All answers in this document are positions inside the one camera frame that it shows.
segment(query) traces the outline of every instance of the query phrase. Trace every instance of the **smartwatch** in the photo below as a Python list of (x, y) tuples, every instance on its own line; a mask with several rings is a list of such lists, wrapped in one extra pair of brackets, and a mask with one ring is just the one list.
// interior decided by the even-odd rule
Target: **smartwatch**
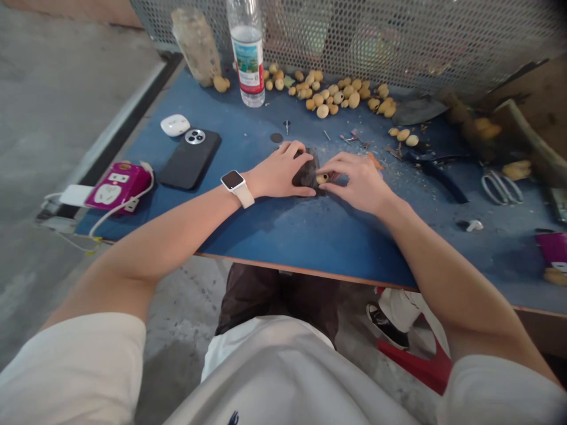
[(244, 177), (242, 177), (238, 171), (232, 170), (223, 175), (220, 181), (229, 192), (236, 195), (244, 209), (254, 204), (254, 197), (248, 190), (248, 186), (246, 186), (246, 180), (244, 180)]

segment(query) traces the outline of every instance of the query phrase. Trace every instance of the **finger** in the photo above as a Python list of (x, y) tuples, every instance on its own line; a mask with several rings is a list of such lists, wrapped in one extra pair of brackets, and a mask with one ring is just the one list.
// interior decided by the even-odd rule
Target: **finger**
[(340, 198), (344, 198), (348, 190), (346, 187), (339, 186), (335, 183), (323, 183), (322, 185), (319, 185), (319, 189), (335, 194)]
[(279, 145), (279, 149), (277, 150), (278, 153), (285, 153), (288, 150), (288, 147), (291, 145), (291, 142), (283, 142)]
[(297, 164), (297, 169), (303, 167), (303, 165), (308, 162), (308, 161), (312, 161), (313, 160), (313, 155), (311, 155), (310, 153), (302, 153), (300, 156), (298, 156), (297, 158), (294, 159), (294, 162)]
[(298, 151), (305, 152), (305, 145), (298, 140), (294, 140), (287, 151), (285, 151), (285, 155), (293, 158)]
[(307, 186), (294, 187), (291, 191), (293, 196), (313, 197), (317, 195), (315, 189), (308, 188)]
[(348, 162), (327, 162), (324, 166), (317, 170), (317, 174), (330, 174), (332, 171), (334, 171), (335, 173), (346, 174), (350, 177), (354, 170), (356, 170), (356, 168), (356, 164), (350, 164)]
[(349, 162), (351, 164), (358, 164), (361, 160), (362, 160), (361, 156), (354, 155), (354, 154), (348, 153), (348, 152), (339, 152), (338, 154), (333, 156), (331, 159), (329, 159), (329, 161), (327, 161), (327, 164), (329, 162), (335, 162), (335, 161), (342, 161), (342, 162)]

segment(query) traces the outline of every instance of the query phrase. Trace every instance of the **sneaker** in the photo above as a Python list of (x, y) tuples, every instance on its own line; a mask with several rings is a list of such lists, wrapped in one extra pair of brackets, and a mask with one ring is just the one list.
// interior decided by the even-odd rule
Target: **sneaker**
[(366, 305), (366, 315), (375, 327), (381, 330), (390, 343), (401, 350), (409, 349), (408, 335), (402, 331), (398, 331), (394, 325), (388, 320), (386, 315), (375, 303)]

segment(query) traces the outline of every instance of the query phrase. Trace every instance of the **metal fence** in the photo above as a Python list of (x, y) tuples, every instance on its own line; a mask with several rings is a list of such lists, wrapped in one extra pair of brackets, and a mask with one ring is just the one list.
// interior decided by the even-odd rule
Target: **metal fence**
[[(467, 100), (522, 65), (567, 50), (561, 5), (548, 0), (259, 0), (264, 60)], [(179, 51), (171, 11), (200, 8), (232, 57), (224, 0), (131, 0), (155, 47)]]

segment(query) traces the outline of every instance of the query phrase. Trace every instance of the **scissors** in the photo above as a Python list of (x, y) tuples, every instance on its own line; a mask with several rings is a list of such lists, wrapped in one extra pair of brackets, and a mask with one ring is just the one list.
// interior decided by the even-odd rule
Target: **scissors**
[[(498, 192), (498, 197), (494, 195), (488, 186), (488, 181)], [(480, 182), (486, 194), (498, 205), (521, 204), (524, 201), (524, 195), (520, 188), (504, 174), (494, 170), (486, 170), (480, 178)], [(508, 186), (515, 192), (516, 197), (510, 193)]]

